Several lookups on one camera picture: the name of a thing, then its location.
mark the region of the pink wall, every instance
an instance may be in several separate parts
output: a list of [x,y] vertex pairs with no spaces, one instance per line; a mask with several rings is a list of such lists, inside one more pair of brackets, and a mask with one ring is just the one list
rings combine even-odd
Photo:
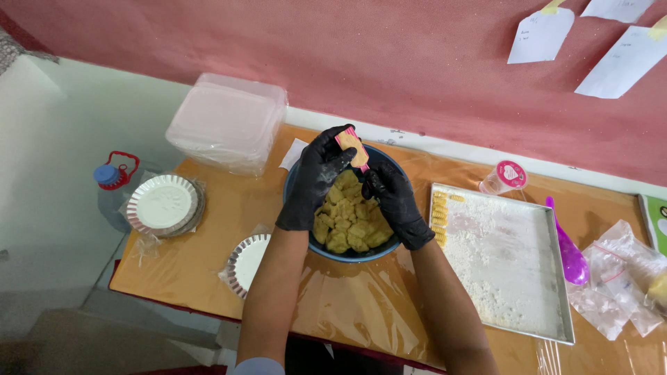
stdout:
[[[173,81],[274,83],[289,103],[667,185],[667,61],[620,99],[573,93],[627,25],[577,17],[555,61],[507,65],[548,0],[0,0],[54,53]],[[588,0],[563,7],[581,14]],[[639,20],[667,14],[658,1]]]

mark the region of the rolled dough piece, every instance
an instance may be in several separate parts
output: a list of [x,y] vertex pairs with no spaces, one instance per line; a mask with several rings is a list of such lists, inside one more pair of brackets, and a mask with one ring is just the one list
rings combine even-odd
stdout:
[[362,145],[359,138],[342,131],[338,133],[338,140],[340,141],[340,148],[342,149],[348,149],[350,147],[357,149],[357,155],[355,155],[354,159],[350,162],[351,166],[359,168],[368,162],[368,155],[366,155],[364,145]]

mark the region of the white paper plate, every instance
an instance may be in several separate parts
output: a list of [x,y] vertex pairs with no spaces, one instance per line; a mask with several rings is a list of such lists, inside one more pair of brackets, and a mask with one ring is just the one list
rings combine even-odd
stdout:
[[243,299],[255,278],[270,239],[270,234],[256,234],[241,241],[231,252],[227,267],[219,274],[234,293]]
[[198,201],[190,181],[178,175],[159,175],[132,193],[127,204],[127,220],[140,233],[170,234],[192,219]]

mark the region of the plastic bottle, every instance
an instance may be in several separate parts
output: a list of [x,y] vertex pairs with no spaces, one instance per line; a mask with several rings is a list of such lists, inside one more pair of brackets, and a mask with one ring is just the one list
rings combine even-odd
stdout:
[[[122,155],[134,160],[134,168],[127,173],[127,164],[115,167],[111,164],[114,155]],[[117,231],[129,233],[132,227],[129,225],[121,208],[127,202],[132,193],[141,185],[143,174],[147,171],[162,173],[162,170],[152,163],[143,162],[139,167],[139,158],[129,153],[112,151],[109,160],[95,168],[93,178],[97,181],[97,208],[104,218]]]

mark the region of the blue bowl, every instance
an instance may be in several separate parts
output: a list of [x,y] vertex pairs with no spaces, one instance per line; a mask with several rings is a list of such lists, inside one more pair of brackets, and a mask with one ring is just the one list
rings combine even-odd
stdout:
[[[389,155],[369,145],[364,145],[364,148],[366,149],[366,152],[368,152],[369,164],[377,163],[378,161],[388,161],[394,164],[398,168],[398,170],[401,171],[402,175],[407,177],[406,173],[403,171],[401,166],[398,165],[392,158],[390,158]],[[283,186],[283,203],[285,203],[285,200],[287,200],[287,196],[291,192],[292,185],[294,184],[294,179],[296,178],[296,171],[298,169],[297,168],[298,165],[300,165],[300,163],[297,161],[297,163],[294,164],[294,168],[292,168],[289,171],[289,173],[287,174],[287,178],[285,179],[285,185]],[[352,168],[348,166],[347,169],[354,170],[354,173],[357,175],[360,182],[363,183],[365,181],[364,176],[362,175],[361,170],[359,168]],[[379,257],[387,255],[388,253],[392,252],[394,249],[398,247],[398,245],[400,245],[400,241],[398,240],[397,235],[394,234],[387,240],[387,242],[376,248],[372,248],[367,252],[357,253],[352,249],[348,249],[346,252],[342,254],[334,254],[328,252],[324,245],[317,242],[315,236],[313,236],[313,232],[308,233],[308,248],[310,250],[313,250],[314,252],[318,253],[319,255],[325,258],[329,258],[331,260],[343,263],[360,263],[378,259]]]

